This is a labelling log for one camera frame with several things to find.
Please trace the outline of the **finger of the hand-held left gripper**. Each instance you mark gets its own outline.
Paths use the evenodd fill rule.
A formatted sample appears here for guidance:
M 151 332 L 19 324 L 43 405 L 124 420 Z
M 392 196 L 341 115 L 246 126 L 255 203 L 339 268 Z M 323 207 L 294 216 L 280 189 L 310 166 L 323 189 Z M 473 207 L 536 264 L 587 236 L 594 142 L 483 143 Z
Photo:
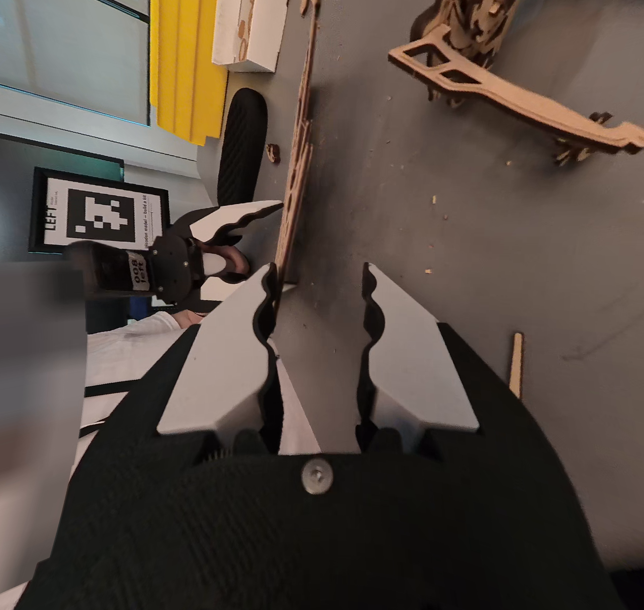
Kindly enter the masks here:
M 284 203 L 276 200 L 219 206 L 194 222 L 194 239 L 221 245 L 229 236 L 241 236 L 255 220 L 266 218 L 283 207 Z
M 222 302 L 246 284 L 245 281 L 229 283 L 227 281 L 205 281 L 200 288 L 198 317 L 203 319 Z

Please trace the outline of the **black framed marker sign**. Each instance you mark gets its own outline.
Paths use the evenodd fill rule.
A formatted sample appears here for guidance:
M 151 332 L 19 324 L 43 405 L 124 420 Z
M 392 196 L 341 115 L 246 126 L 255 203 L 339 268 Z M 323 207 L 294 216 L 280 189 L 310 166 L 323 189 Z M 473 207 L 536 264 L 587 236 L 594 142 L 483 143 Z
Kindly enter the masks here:
M 141 252 L 170 225 L 164 189 L 34 168 L 30 253 L 62 253 L 85 241 Z

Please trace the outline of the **large plywood parts sheet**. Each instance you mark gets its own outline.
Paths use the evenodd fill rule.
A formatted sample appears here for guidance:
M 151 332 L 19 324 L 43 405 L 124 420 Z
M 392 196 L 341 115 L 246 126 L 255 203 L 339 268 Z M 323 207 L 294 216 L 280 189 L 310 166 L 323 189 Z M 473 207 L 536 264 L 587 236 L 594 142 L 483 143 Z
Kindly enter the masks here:
M 274 260 L 278 274 L 279 296 L 281 296 L 285 286 L 288 289 L 293 286 L 293 284 L 286 283 L 286 272 L 294 244 L 305 182 L 309 173 L 312 157 L 313 145 L 310 141 L 312 121 L 309 118 L 309 101 L 310 77 L 316 49 L 317 30 L 318 20 L 314 13 L 311 16 L 309 43 L 298 90 L 284 206 Z

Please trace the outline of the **white cardboard tray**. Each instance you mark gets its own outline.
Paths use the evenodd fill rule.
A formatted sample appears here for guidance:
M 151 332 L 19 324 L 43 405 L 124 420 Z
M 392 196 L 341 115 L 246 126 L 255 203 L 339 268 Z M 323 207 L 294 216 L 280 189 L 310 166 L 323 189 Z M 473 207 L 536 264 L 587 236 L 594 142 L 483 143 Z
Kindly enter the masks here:
M 247 60 L 234 64 L 240 0 L 216 0 L 212 63 L 231 72 L 274 73 L 281 48 L 288 0 L 256 0 Z

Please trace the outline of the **person's left hand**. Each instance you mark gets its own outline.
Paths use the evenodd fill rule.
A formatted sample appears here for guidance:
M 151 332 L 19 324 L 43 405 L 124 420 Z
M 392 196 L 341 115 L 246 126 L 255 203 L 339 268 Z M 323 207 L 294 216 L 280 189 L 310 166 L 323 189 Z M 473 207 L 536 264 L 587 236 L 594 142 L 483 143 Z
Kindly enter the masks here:
M 226 260 L 226 272 L 241 276 L 250 274 L 250 264 L 246 256 L 236 246 L 221 246 L 217 253 Z

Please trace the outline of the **pile of tan rubber bands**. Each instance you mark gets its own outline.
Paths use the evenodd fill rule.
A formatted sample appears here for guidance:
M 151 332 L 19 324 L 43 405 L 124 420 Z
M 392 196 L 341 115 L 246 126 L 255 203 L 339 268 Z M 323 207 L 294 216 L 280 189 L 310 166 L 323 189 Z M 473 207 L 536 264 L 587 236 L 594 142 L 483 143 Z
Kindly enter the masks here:
M 244 63 L 247 60 L 255 1 L 240 0 L 234 47 L 234 64 Z

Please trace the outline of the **large glass window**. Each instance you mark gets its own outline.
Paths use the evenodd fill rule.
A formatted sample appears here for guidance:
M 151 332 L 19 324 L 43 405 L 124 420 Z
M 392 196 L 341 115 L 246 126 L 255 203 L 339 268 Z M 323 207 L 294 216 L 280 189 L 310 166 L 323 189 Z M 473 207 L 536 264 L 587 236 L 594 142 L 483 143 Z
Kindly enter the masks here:
M 1 88 L 149 125 L 149 0 L 1 0 Z

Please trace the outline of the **tall stack of yellow bins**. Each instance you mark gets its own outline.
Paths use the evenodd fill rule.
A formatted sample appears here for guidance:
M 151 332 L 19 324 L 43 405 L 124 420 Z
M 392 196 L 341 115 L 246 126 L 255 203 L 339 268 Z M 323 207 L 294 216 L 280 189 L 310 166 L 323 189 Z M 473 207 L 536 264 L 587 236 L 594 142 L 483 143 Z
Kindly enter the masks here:
M 149 0 L 149 101 L 156 124 L 196 146 L 220 138 L 228 70 L 212 61 L 218 0 Z

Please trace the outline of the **black mesh oval pad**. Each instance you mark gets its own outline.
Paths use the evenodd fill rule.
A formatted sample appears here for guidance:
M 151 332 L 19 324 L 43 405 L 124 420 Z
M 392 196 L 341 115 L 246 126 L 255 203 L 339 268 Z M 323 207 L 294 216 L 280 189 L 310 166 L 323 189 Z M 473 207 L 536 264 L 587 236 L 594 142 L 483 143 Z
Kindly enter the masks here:
M 230 103 L 217 182 L 217 204 L 249 203 L 254 192 L 268 128 L 267 103 L 261 93 L 241 88 Z

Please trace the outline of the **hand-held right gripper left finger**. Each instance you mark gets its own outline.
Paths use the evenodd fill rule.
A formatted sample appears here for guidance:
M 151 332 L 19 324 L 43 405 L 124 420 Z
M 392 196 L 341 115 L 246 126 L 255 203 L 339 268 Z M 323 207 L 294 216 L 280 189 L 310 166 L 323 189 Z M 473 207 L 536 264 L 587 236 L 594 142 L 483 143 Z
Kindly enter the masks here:
M 242 430 L 279 450 L 279 379 L 269 339 L 279 289 L 274 263 L 257 270 L 199 326 L 157 424 L 161 435 L 206 431 L 230 448 Z

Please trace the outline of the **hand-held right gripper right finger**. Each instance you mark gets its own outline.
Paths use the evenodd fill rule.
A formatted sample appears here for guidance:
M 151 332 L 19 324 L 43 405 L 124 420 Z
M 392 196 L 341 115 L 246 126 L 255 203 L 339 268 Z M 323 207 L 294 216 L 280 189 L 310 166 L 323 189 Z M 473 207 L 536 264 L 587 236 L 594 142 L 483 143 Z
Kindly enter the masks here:
M 474 434 L 479 421 L 439 329 L 439 322 L 375 264 L 365 262 L 361 295 L 368 343 L 358 379 L 358 445 L 394 429 L 404 452 L 428 430 Z

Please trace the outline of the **short wooden stick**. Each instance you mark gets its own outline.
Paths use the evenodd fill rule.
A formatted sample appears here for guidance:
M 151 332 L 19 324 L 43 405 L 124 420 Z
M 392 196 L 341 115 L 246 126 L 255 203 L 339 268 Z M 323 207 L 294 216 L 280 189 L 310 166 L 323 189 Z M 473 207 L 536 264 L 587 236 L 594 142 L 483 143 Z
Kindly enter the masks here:
M 524 375 L 525 334 L 516 332 L 513 335 L 511 361 L 509 368 L 508 386 L 511 392 L 522 399 L 522 384 Z

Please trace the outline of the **partly built wooden model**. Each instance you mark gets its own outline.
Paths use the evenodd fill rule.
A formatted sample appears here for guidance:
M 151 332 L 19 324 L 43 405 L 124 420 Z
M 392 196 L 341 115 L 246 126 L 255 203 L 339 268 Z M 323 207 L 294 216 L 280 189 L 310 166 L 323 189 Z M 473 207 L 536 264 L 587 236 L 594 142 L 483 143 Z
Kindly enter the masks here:
M 410 28 L 410 42 L 392 49 L 388 61 L 422 82 L 430 101 L 451 107 L 469 97 L 484 100 L 519 120 L 555 135 L 562 166 L 594 153 L 634 155 L 643 150 L 643 128 L 606 123 L 610 113 L 583 116 L 490 72 L 520 0 L 434 0 Z

